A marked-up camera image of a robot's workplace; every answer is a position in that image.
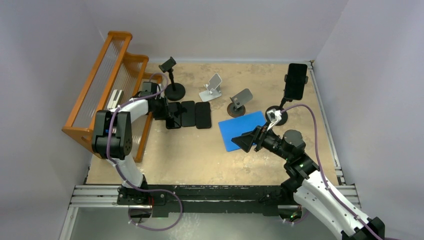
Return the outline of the black smartphone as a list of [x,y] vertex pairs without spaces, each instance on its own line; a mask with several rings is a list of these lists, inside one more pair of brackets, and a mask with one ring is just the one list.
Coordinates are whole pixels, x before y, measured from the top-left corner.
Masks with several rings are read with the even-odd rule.
[[193,100],[181,102],[181,126],[194,127],[195,125],[195,102]]

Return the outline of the black round-base phone stand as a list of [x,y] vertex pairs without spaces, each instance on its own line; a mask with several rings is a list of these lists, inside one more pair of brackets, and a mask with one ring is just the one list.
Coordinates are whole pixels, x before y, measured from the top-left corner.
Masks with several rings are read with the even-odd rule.
[[163,73],[168,73],[168,77],[170,80],[170,84],[165,89],[165,96],[170,101],[179,101],[181,100],[185,94],[186,89],[181,83],[175,83],[173,67],[177,64],[175,59],[170,56],[168,60],[166,60],[163,64],[160,64],[158,67]]

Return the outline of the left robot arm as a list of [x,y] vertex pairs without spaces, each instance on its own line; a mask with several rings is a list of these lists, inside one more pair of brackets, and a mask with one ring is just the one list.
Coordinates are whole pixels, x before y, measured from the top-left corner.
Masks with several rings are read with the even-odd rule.
[[181,127],[181,104],[169,102],[162,90],[158,83],[145,82],[127,102],[95,114],[91,147],[115,168],[122,180],[118,189],[119,205],[165,205],[170,195],[168,191],[149,189],[131,154],[132,123],[140,117],[152,114],[155,120]]

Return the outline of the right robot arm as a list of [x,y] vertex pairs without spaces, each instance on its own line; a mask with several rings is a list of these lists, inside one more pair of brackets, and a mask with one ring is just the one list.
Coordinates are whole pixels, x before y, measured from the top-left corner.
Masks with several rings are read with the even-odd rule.
[[296,202],[321,221],[338,240],[383,240],[385,224],[370,218],[353,205],[324,175],[305,152],[306,143],[297,130],[282,137],[266,125],[231,140],[246,153],[266,149],[283,158],[289,179],[281,185],[280,196],[288,204]]

